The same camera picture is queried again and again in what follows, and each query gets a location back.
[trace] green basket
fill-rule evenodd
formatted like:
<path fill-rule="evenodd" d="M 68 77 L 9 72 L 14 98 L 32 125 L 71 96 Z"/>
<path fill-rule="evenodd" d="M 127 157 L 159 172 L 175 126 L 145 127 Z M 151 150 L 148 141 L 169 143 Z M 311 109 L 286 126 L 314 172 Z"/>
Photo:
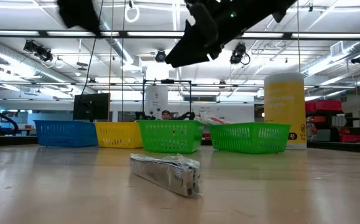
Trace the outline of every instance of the green basket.
<path fill-rule="evenodd" d="M 290 125 L 240 123 L 211 125 L 209 129 L 215 149 L 267 154 L 285 151 Z"/>
<path fill-rule="evenodd" d="M 192 153 L 199 149 L 203 126 L 199 121 L 138 121 L 144 150 Z"/>

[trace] label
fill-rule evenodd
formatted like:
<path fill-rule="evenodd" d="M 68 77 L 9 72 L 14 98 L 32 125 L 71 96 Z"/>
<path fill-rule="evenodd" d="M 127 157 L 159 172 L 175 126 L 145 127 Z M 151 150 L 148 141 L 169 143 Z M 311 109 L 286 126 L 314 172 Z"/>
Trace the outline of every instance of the label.
<path fill-rule="evenodd" d="M 291 124 L 288 145 L 306 144 L 304 84 L 283 82 L 264 85 L 265 122 Z"/>

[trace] workstation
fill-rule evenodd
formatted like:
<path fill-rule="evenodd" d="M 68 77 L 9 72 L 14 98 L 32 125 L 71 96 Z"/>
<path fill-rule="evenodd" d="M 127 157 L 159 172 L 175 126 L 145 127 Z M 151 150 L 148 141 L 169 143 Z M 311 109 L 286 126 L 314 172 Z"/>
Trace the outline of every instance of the workstation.
<path fill-rule="evenodd" d="M 69 2 L 0 1 L 0 223 L 360 223 L 360 0 Z"/>

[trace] foil-wrapped package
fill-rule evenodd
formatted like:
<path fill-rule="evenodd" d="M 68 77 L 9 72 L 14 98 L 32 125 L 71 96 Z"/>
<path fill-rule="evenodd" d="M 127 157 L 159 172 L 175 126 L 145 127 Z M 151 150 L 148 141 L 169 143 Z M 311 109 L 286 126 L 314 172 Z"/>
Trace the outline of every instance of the foil-wrapped package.
<path fill-rule="evenodd" d="M 130 170 L 167 190 L 185 197 L 201 195 L 200 163 L 177 154 L 160 159 L 130 154 Z"/>

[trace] ceiling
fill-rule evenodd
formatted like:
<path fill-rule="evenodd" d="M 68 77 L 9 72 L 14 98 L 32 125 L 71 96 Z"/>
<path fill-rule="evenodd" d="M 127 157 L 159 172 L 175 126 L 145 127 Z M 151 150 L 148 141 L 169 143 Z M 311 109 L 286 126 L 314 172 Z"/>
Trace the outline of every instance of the ceiling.
<path fill-rule="evenodd" d="M 128 22 L 124 19 L 125 7 L 123 7 L 128 2 L 104 1 L 103 17 L 107 25 L 111 27 L 113 15 L 112 27 L 114 30 L 184 30 L 185 20 L 193 20 L 180 0 L 135 0 L 134 5 L 139 7 L 139 18 L 135 22 Z M 100 6 L 101 0 L 97 0 L 95 4 Z M 309 0 L 299 0 L 298 5 L 299 10 L 297 10 L 297 4 L 292 6 L 281 23 L 276 23 L 272 16 L 269 16 L 250 28 L 249 31 L 360 33 L 360 0 L 314 0 L 312 12 L 308 11 Z M 177 13 L 177 16 L 174 16 L 175 22 L 173 21 L 173 9 Z M 128 16 L 133 18 L 135 10 L 130 10 Z M 0 29 L 66 30 L 66 27 L 57 13 L 55 0 L 0 0 Z M 81 44 L 80 39 L 34 38 L 33 40 L 52 49 L 53 54 L 63 60 L 62 68 L 53 66 L 51 69 L 72 80 L 85 81 L 86 72 L 78 71 L 79 66 L 76 63 L 89 63 L 93 39 L 83 39 Z M 174 39 L 118 39 L 118 41 L 130 55 L 140 57 L 144 67 L 155 63 L 151 52 L 154 54 L 157 50 L 165 50 L 166 53 L 169 53 L 175 45 Z M 330 47 L 337 43 L 332 40 L 299 42 L 294 40 L 242 40 L 241 42 L 245 43 L 251 55 L 251 63 L 241 67 L 231 65 L 229 62 L 231 51 L 239 41 L 234 40 L 228 43 L 223 49 L 223 53 L 212 62 L 182 67 L 180 78 L 200 83 L 218 83 L 219 80 L 226 80 L 227 83 L 245 83 L 248 80 L 263 80 L 272 73 L 298 72 L 305 65 L 329 53 Z M 0 44 L 27 56 L 23 50 L 25 42 L 26 39 L 21 37 L 0 37 Z M 123 72 L 120 61 L 111 61 L 112 56 L 118 58 L 105 40 L 97 40 L 90 66 L 90 77 L 96 77 L 98 81 L 99 78 L 110 75 L 112 77 L 123 76 L 125 82 L 141 82 L 143 77 L 141 73 Z M 345 65 L 346 62 L 339 62 L 330 69 L 320 71 L 316 76 L 337 77 L 339 73 L 346 71 Z M 358 68 L 360 65 L 351 65 L 350 69 Z M 172 68 L 170 69 L 170 78 L 177 78 L 176 71 Z M 106 89 L 103 86 L 92 88 L 94 90 Z"/>

